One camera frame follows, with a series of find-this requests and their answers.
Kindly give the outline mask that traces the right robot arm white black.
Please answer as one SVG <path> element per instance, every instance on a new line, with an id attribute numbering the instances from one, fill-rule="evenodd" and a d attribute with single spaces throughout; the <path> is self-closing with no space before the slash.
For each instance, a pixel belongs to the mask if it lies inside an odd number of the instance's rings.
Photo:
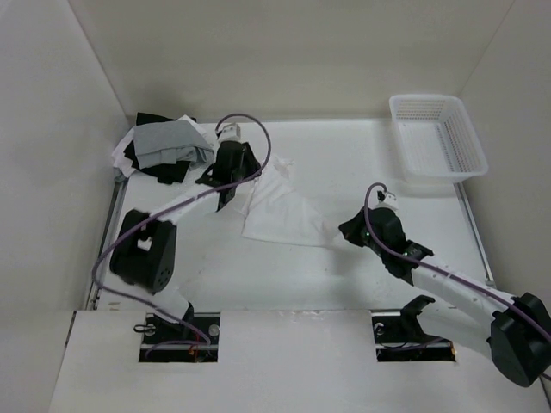
<path id="1" fill-rule="evenodd" d="M 514 296 L 454 271 L 431 249 L 407 239 L 397 214 L 385 207 L 363 208 L 338 229 L 347 242 L 371 249 L 390 275 L 426 292 L 417 309 L 402 310 L 399 330 L 405 338 L 458 342 L 521 387 L 550 367 L 550 315 L 534 294 Z"/>

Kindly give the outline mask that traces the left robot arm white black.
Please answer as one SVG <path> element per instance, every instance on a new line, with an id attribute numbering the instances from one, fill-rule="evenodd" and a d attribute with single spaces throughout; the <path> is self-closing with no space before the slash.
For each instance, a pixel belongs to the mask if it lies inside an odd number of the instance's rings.
<path id="1" fill-rule="evenodd" d="M 153 212 L 132 209 L 124 216 L 120 234 L 140 228 L 113 249 L 109 270 L 131 287 L 125 298 L 153 309 L 164 319 L 164 333 L 177 343 L 193 333 L 192 305 L 172 280 L 176 267 L 177 225 L 192 223 L 224 208 L 237 186 L 261 174 L 249 143 L 227 140 L 215 161 L 183 194 Z"/>

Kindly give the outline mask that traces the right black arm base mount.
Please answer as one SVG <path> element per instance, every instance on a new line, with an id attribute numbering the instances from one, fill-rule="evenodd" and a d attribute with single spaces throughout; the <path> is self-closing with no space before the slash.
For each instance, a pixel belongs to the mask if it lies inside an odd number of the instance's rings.
<path id="1" fill-rule="evenodd" d="M 375 311 L 371 314 L 375 356 L 379 362 L 455 362 L 455 348 L 450 340 L 426 334 L 418 317 L 435 300 L 419 295 L 401 309 Z"/>

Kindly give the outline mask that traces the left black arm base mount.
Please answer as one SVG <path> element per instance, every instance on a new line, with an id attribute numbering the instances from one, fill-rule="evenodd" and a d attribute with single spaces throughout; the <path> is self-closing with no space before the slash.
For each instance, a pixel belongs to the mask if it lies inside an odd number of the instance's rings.
<path id="1" fill-rule="evenodd" d="M 188 322 L 204 333 L 206 340 L 195 331 L 147 313 L 145 321 L 135 324 L 133 331 L 140 335 L 140 363 L 215 363 L 219 356 L 220 313 L 197 313 Z"/>

